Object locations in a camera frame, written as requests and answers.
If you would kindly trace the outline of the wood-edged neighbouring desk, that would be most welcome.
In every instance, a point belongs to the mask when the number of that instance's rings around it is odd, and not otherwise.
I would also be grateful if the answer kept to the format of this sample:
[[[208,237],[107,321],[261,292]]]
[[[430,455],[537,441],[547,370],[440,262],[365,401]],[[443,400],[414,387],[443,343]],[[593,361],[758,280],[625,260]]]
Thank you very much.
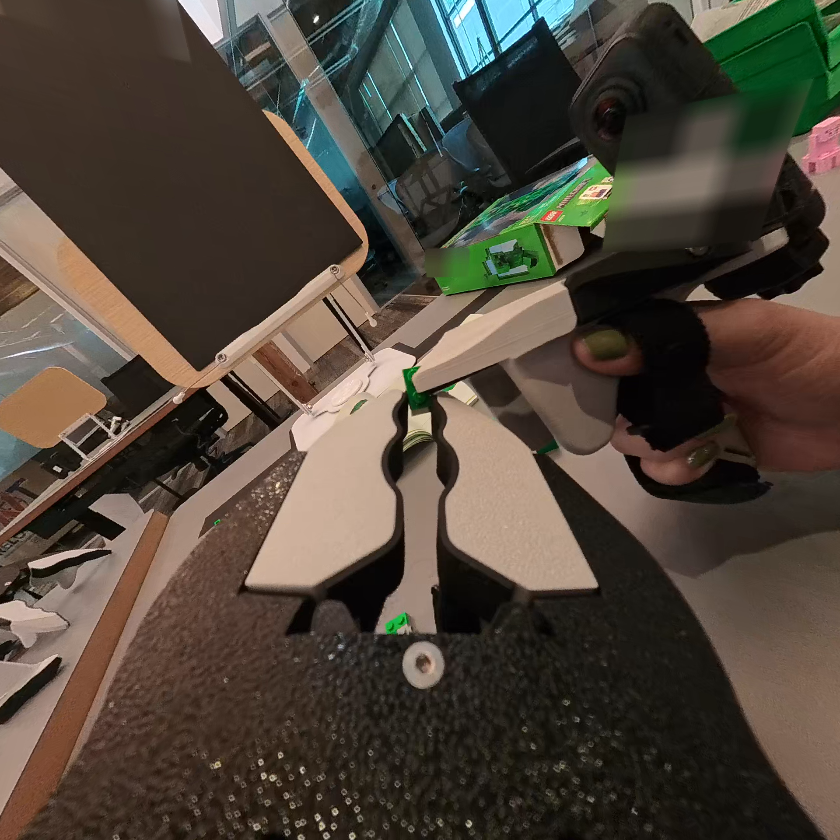
[[[40,635],[18,661],[58,655],[56,676],[1,727],[1,837],[17,838],[58,783],[109,670],[168,517],[149,512],[111,542],[111,554],[84,563],[75,584],[50,591],[41,609],[69,623]]]

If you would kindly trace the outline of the black office chair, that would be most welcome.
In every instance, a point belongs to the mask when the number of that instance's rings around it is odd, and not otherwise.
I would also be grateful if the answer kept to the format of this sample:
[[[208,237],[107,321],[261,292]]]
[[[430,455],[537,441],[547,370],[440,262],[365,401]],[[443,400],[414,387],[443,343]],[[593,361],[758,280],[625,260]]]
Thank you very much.
[[[583,160],[571,126],[581,79],[540,18],[524,36],[453,89],[514,188]]]

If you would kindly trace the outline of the wooden post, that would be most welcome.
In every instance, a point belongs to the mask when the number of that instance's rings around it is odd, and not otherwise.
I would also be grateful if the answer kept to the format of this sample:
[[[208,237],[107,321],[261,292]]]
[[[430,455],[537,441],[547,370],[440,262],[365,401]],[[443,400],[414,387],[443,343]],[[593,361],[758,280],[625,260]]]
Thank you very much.
[[[286,357],[286,355],[269,341],[257,349],[253,356],[255,360],[274,378],[274,380],[297,399],[300,403],[310,404],[317,397],[317,391],[307,380],[306,376]]]

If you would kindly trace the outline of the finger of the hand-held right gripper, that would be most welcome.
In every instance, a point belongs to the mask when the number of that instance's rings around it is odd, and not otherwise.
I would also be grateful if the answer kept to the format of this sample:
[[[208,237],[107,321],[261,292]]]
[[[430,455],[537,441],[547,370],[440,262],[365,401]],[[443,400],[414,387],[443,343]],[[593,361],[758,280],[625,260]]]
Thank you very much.
[[[447,331],[421,359],[411,383],[433,393],[572,332],[578,324],[562,283],[511,301]]]

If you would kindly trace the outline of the grey desk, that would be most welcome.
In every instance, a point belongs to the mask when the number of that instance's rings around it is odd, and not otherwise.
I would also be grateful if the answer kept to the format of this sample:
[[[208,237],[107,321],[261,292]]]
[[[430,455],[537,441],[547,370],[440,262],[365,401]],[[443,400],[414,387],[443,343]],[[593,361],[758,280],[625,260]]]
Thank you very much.
[[[603,597],[437,645],[289,637],[237,594],[284,455],[164,591],[145,838],[838,838],[838,474],[740,508],[657,501],[617,456],[542,457]]]

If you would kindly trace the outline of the white black finger part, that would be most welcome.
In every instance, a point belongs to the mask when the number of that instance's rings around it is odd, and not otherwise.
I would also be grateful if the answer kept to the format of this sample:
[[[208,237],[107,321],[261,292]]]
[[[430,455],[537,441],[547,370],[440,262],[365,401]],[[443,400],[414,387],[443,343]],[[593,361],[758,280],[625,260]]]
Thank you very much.
[[[1,662],[1,724],[37,695],[58,673],[62,657],[52,655],[36,664]]]
[[[1,604],[1,628],[16,636],[19,643],[29,649],[40,635],[67,630],[68,621],[56,612],[27,605],[19,600]]]
[[[31,582],[51,581],[58,587],[69,590],[76,582],[79,568],[90,561],[107,557],[110,549],[73,549],[52,553],[27,563]]]

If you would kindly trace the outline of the wood-backed black panel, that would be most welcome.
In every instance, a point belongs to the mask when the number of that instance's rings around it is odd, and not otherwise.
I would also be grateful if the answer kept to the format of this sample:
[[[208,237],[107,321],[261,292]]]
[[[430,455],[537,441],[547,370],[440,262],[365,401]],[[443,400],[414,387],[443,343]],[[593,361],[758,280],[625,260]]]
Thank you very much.
[[[178,2],[2,2],[2,169],[69,290],[182,389],[357,273],[362,222]]]

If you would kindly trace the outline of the green grey brick assembly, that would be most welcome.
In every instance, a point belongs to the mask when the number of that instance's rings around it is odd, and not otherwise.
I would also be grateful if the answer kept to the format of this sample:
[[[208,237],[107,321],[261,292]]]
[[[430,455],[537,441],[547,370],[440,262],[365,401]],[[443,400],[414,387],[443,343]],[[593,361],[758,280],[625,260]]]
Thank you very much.
[[[407,403],[414,412],[424,411],[428,409],[431,405],[433,395],[442,392],[450,392],[458,383],[458,381],[452,381],[444,385],[438,385],[431,389],[421,390],[415,384],[415,379],[419,371],[419,365],[415,365],[402,371],[404,391],[406,394]]]

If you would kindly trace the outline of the green toy set box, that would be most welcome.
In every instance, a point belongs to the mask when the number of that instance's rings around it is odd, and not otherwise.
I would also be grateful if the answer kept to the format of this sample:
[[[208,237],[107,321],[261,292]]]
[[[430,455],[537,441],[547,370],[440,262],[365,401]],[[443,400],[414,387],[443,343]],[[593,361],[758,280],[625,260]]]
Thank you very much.
[[[445,295],[551,278],[599,245],[612,189],[592,156],[546,175],[428,248],[425,274]]]

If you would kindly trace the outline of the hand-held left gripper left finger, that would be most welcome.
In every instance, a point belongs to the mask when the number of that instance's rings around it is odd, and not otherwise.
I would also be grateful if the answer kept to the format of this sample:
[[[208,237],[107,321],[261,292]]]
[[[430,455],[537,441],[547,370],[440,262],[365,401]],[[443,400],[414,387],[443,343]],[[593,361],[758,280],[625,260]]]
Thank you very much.
[[[245,577],[247,592],[322,599],[403,534],[406,394],[387,391],[308,450]]]

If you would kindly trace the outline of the person's right hand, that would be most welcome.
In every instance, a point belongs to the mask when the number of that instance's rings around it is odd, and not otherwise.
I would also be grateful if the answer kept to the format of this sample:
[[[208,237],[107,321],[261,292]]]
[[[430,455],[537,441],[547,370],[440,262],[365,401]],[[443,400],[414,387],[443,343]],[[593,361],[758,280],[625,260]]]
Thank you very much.
[[[838,317],[760,299],[692,304],[710,340],[707,367],[759,470],[814,473],[839,468]],[[613,328],[575,337],[585,368],[639,374],[644,351]],[[712,470],[731,429],[705,432],[670,451],[652,449],[618,417],[612,446],[639,458],[653,482],[679,487]]]

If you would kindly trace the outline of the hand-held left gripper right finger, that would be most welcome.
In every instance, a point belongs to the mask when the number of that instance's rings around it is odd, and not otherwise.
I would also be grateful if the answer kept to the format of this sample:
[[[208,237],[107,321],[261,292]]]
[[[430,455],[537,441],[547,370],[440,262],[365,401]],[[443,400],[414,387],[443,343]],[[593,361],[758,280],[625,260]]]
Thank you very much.
[[[478,602],[531,602],[599,589],[531,449],[450,395],[435,398],[437,567]]]

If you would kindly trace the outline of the pink brick figure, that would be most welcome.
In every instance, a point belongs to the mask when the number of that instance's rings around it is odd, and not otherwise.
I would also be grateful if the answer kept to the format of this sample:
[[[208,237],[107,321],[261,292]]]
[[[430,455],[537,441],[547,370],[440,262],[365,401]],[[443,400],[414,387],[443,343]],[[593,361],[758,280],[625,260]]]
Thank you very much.
[[[818,175],[839,167],[839,116],[827,118],[811,130],[802,163],[808,175]]]

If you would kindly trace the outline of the building instruction booklet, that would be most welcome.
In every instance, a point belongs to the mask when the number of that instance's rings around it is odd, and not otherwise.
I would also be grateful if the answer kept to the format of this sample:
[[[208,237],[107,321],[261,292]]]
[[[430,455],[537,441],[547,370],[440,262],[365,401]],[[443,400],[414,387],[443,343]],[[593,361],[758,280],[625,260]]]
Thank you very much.
[[[479,395],[464,381],[459,381],[444,389],[444,392],[468,406],[479,401]],[[324,397],[321,407],[330,413],[346,417],[379,395],[371,385],[362,386],[361,379],[351,379],[343,383],[335,395]],[[408,414],[407,431],[403,438],[403,451],[433,440],[432,420],[425,414]]]

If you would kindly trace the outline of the green plastic crates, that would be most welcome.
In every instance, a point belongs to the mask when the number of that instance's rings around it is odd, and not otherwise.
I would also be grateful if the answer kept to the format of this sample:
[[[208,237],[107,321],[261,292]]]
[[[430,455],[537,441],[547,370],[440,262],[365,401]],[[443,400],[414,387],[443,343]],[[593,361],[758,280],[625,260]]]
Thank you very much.
[[[692,28],[740,91],[810,83],[794,134],[838,110],[838,27],[817,2],[730,3],[697,15]]]

